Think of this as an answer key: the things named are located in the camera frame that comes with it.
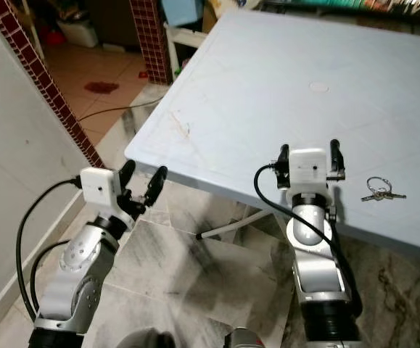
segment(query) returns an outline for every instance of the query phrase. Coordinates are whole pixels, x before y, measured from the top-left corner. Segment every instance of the metal key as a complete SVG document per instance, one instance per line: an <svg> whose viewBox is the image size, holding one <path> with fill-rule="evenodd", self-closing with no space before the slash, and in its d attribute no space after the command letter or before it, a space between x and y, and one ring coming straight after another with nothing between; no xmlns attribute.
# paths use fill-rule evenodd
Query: metal key
<svg viewBox="0 0 420 348"><path fill-rule="evenodd" d="M373 186L371 186L370 181L373 179L380 180L384 182L387 185L387 188L385 187L379 187L378 189L375 189ZM392 184L387 179L381 178L379 176L372 176L366 181L366 185L368 186L369 191L372 192L371 196L366 196L361 199L362 202L371 201L372 199L375 199L376 201L382 201L385 199L394 199L394 198L402 198L405 199L405 194L394 194L392 192Z"/></svg>
<svg viewBox="0 0 420 348"><path fill-rule="evenodd" d="M384 199L381 192L373 193L371 196L366 196L361 199L362 202L367 202L375 199L376 201L382 201Z"/></svg>
<svg viewBox="0 0 420 348"><path fill-rule="evenodd" d="M384 194L382 194L382 196L384 198L387 199L394 199L394 198L406 198L405 194L394 194L393 192L389 191L389 192L385 192Z"/></svg>

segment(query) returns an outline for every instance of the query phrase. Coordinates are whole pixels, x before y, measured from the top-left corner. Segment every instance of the floor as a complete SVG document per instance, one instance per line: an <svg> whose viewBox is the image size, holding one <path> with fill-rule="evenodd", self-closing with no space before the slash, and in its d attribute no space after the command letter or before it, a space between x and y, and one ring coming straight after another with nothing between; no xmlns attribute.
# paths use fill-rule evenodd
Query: floor
<svg viewBox="0 0 420 348"><path fill-rule="evenodd" d="M45 47L44 53L49 72L78 119L104 109L127 107L147 83L146 78L139 78L145 71L140 52L110 52L63 43ZM89 82L118 83L119 88L110 94L96 94L84 88ZM81 121L81 125L97 145L122 113L105 112Z"/></svg>
<svg viewBox="0 0 420 348"><path fill-rule="evenodd" d="M153 100L166 89L147 85L137 102ZM114 124L98 145L108 165L122 165L124 146L152 110L125 112ZM137 173L129 187L140 194L148 180L149 175ZM269 215L219 239L194 237L240 219L243 212L243 204L167 181L153 208L120 240L83 347L113 348L150 327L171 332L177 347L222 347L235 326L256 331L267 348L304 347L292 253L278 220ZM94 217L85 206L63 238ZM343 237L341 245L363 298L357 320L363 341L369 347L420 347L420 260L351 238ZM54 250L38 272L39 294L59 253ZM26 347L31 331L19 298L0 324L0 347Z"/></svg>

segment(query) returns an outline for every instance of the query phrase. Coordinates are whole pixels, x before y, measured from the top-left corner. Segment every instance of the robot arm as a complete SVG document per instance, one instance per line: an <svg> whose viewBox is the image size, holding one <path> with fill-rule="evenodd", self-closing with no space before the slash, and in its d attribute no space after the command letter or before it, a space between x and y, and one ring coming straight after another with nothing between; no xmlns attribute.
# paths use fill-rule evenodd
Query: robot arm
<svg viewBox="0 0 420 348"><path fill-rule="evenodd" d="M100 301L102 285L112 268L118 240L134 220L155 203L167 175L161 167L144 196L132 198L125 185L135 163L128 161L119 172L99 168L81 171L86 203L99 214L67 244L54 279L47 286L34 322L29 347L80 347Z"/></svg>
<svg viewBox="0 0 420 348"><path fill-rule="evenodd" d="M323 149L289 151L287 199L294 214L311 223L338 249L334 209L327 186L327 181L345 179L337 140L331 141L331 157L332 171L328 175ZM295 288L308 346L361 347L355 324L355 317L361 313L361 300L341 251L338 249L338 255L330 244L296 219L287 224L286 235L295 253Z"/></svg>

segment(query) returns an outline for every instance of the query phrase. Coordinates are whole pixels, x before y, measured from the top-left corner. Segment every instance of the table leg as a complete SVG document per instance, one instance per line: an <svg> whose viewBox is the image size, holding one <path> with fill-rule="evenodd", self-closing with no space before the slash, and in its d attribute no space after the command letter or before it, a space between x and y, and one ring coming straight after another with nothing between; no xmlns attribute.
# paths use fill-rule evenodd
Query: table leg
<svg viewBox="0 0 420 348"><path fill-rule="evenodd" d="M168 25L165 25L165 30L166 30L166 38L168 40L168 52L169 52L169 60L170 60L170 65L171 65L171 73L173 74L173 81L175 81L176 71L179 69L178 54L176 52L176 46L174 45L174 41L172 39L170 27Z"/></svg>
<svg viewBox="0 0 420 348"><path fill-rule="evenodd" d="M196 235L196 237L197 237L197 239L203 239L203 238L208 238L208 237L211 237L211 236L216 236L217 234L233 231L235 229L244 227L244 226L252 223L253 221L264 218L265 216L268 216L270 214L272 214L272 213L261 210L259 212L256 212L253 215L250 215L249 217L246 217L245 219L237 221L236 223L231 223L230 225L227 225L227 226L223 226L223 227L220 227L220 228L215 228L214 230L211 230L211 231L198 233Z"/></svg>

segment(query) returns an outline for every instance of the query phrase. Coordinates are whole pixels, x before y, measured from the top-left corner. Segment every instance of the black cable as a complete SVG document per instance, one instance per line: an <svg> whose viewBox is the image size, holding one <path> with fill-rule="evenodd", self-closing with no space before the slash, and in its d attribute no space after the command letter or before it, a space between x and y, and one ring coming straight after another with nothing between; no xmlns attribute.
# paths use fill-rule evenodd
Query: black cable
<svg viewBox="0 0 420 348"><path fill-rule="evenodd" d="M38 264L47 252L49 252L55 247L58 247L59 245L66 244L69 241L70 241L69 239L65 239L64 241L59 241L58 243L49 245L47 248L39 252L39 254L37 255L37 258L34 260L33 267L30 269L29 287L30 287L30 298L33 300L33 306L34 306L35 312L38 312L38 300L37 300L37 294L36 294L36 272L37 272Z"/></svg>
<svg viewBox="0 0 420 348"><path fill-rule="evenodd" d="M303 217L295 214L293 211L291 211L290 209L286 207L282 207L281 205L270 201L261 193L260 187L258 185L258 178L260 177L261 172L263 172L266 169L271 169L273 167L274 165L264 165L260 169L257 170L255 177L253 178L253 186L255 187L255 191L257 195L261 198L263 202L265 202L270 207L278 210L279 212L283 212L285 215L288 215L291 218L294 218L295 220L300 221L301 223L305 224L307 227L313 230L314 233L320 236L321 239L323 239L330 246L335 257L337 258L337 261L342 269L342 272L344 273L344 276L348 282L348 285L350 285L350 288L352 291L352 300L351 300L352 310L353 310L354 316L357 318L363 312L363 303L361 301L360 294L358 293L358 290L356 287L355 276L353 275L353 271L350 267L350 264L348 263L347 259L343 255L342 250L333 241L327 238L324 235L324 233L322 233L319 229L317 229L314 225L309 223Z"/></svg>
<svg viewBox="0 0 420 348"><path fill-rule="evenodd" d="M88 114L84 117L81 117L78 122L80 121L84 121L86 118L98 115L98 114L102 114L103 112L109 112L109 111L116 111L116 110L126 110L126 109L133 109L134 107L146 107L147 105L151 105L154 104L156 102L159 102L161 99L163 99L163 97L160 97L158 99L155 99L154 101L149 101L148 103L143 103L143 104L138 104L138 105L129 105L128 107L113 107L111 109L105 109L105 110L100 110L97 112L92 112L91 114Z"/></svg>
<svg viewBox="0 0 420 348"><path fill-rule="evenodd" d="M16 273L18 278L18 286L20 287L21 297L24 301L24 305L26 307L26 310L28 311L28 314L30 316L30 319L34 321L36 319L36 313L34 312L34 309L29 301L29 296L25 288L25 282L24 282L24 276L22 274L22 262L21 262L21 238L22 238L22 230L24 228L24 225L26 224L26 220L29 218L29 215L32 213L34 208L36 208L37 204L47 195L50 191L53 191L55 188L66 185L68 183L71 183L73 185L78 184L78 179L73 178L70 180L64 180L60 181L59 183L55 183L54 185L50 186L47 190L45 190L42 195L40 195L39 198L36 199L34 203L29 207L28 211L24 214L22 217L20 227L18 228L17 237L16 237Z"/></svg>
<svg viewBox="0 0 420 348"><path fill-rule="evenodd" d="M332 230L332 241L337 245L339 249L342 250L342 247L340 246L339 234L337 233L337 227L335 226L335 221L333 223L329 221L329 224Z"/></svg>

